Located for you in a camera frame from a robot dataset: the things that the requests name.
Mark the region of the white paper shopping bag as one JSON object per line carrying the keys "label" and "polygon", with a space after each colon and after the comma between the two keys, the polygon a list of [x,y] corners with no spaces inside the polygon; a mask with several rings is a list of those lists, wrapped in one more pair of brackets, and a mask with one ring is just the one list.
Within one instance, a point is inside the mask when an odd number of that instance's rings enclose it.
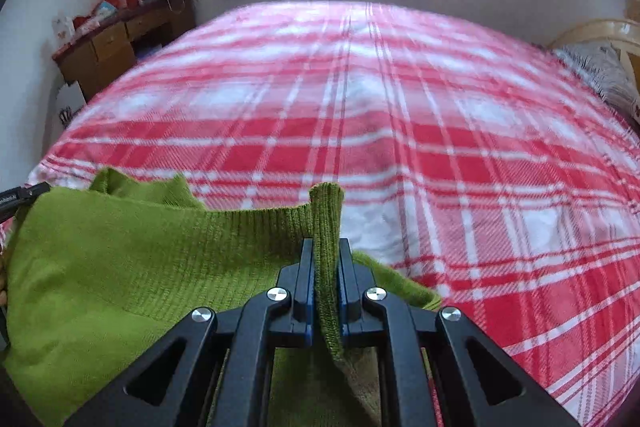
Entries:
{"label": "white paper shopping bag", "polygon": [[67,128],[85,106],[86,100],[79,83],[64,83],[55,97],[54,115],[60,124]]}

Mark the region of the green striped knit sweater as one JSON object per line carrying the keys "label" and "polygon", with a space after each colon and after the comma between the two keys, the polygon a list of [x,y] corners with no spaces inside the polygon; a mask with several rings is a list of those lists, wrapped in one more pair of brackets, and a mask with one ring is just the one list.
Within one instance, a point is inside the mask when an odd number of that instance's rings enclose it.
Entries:
{"label": "green striped knit sweater", "polygon": [[320,339],[277,354],[270,424],[378,425],[374,353],[345,351],[338,331],[343,197],[321,183],[303,205],[214,211],[182,176],[114,169],[85,190],[55,187],[17,213],[4,251],[6,373],[43,425],[62,425],[191,310],[243,306],[311,239]]}

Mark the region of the cream wooden headboard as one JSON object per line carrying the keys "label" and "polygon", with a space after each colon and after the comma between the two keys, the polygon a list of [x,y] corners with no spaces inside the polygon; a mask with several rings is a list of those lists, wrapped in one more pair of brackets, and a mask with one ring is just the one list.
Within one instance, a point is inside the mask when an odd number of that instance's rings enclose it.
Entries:
{"label": "cream wooden headboard", "polygon": [[567,44],[607,41],[616,49],[620,64],[629,79],[639,87],[639,44],[640,26],[635,20],[590,20],[553,39],[549,48],[559,48]]}

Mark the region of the red plaid bed blanket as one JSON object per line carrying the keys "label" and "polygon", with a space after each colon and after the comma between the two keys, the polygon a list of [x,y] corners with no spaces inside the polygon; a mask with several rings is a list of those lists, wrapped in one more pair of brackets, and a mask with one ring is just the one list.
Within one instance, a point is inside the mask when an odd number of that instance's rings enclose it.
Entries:
{"label": "red plaid bed blanket", "polygon": [[236,9],[95,96],[27,180],[105,169],[214,211],[334,183],[380,282],[460,308],[579,424],[638,381],[638,135],[525,42],[382,4]]}

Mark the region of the grey patterned pillow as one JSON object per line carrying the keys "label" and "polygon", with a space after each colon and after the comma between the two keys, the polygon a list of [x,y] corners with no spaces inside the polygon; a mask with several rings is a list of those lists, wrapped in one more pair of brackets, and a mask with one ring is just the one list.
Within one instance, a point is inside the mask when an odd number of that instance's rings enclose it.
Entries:
{"label": "grey patterned pillow", "polygon": [[639,91],[611,43],[597,40],[566,44],[552,53],[606,104],[639,124]]}

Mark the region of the brown wooden desk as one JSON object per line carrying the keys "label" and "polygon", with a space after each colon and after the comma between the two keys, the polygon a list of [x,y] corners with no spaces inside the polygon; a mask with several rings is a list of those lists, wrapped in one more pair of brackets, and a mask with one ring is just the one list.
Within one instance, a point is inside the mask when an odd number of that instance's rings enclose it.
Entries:
{"label": "brown wooden desk", "polygon": [[52,55],[87,101],[133,68],[145,50],[168,46],[195,27],[193,0],[152,0],[119,12]]}

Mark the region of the white card on desk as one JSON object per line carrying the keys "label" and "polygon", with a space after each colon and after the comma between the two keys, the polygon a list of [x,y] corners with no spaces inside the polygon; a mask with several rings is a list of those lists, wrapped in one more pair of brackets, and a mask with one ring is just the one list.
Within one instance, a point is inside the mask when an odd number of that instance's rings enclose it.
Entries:
{"label": "white card on desk", "polygon": [[73,20],[64,14],[58,14],[52,20],[52,29],[57,46],[65,46],[74,38],[75,27]]}

